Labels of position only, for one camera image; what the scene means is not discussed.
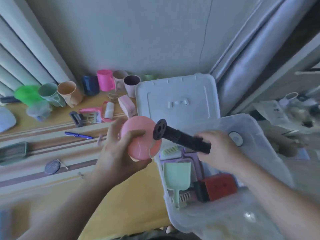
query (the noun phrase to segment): pink soap bar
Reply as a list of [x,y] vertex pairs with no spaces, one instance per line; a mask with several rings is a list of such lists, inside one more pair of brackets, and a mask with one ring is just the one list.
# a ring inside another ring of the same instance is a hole
[[123,95],[119,97],[118,101],[120,108],[123,110],[123,112],[126,114],[128,118],[131,118],[137,113],[136,107],[134,106],[133,101],[131,101],[128,95]]
[[154,157],[161,147],[160,140],[153,139],[153,129],[155,128],[155,122],[146,116],[134,116],[128,119],[122,126],[121,137],[123,137],[128,131],[132,130],[145,130],[146,133],[134,138],[128,147],[128,154],[137,160],[146,160]]

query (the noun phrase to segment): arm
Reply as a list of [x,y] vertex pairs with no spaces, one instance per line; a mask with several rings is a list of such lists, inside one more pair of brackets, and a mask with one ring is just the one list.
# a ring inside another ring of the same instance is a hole
[[247,158],[221,131],[199,133],[211,143],[209,155],[199,159],[234,174],[254,194],[282,233],[291,240],[319,239],[320,208]]
[[119,141],[118,133],[124,121],[118,119],[110,126],[96,167],[83,185],[19,240],[77,240],[106,194],[151,162],[151,159],[134,162],[129,157],[126,152],[128,145],[134,137],[142,136],[144,131],[130,131]]

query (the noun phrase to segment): blue pen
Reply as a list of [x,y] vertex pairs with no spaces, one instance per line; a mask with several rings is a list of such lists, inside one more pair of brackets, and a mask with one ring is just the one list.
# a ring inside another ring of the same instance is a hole
[[68,131],[65,131],[64,134],[66,136],[74,136],[74,137],[86,138],[87,140],[93,139],[92,136],[85,136],[85,135],[81,135],[81,134],[77,134],[77,133],[73,133],[73,132],[68,132]]

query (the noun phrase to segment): gray wall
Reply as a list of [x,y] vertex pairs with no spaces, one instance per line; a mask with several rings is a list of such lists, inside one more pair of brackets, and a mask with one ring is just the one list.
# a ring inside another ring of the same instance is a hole
[[[206,73],[258,0],[26,0],[77,79],[102,68]],[[202,46],[205,44],[200,59]]]

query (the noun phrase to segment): black spool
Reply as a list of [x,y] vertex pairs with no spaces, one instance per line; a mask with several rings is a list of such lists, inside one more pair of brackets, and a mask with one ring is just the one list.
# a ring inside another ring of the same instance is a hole
[[202,141],[202,138],[190,136],[178,129],[168,126],[165,119],[159,120],[155,125],[153,138],[156,141],[164,138],[183,147],[190,148],[196,152],[203,152],[206,154],[209,154],[211,149],[210,143]]

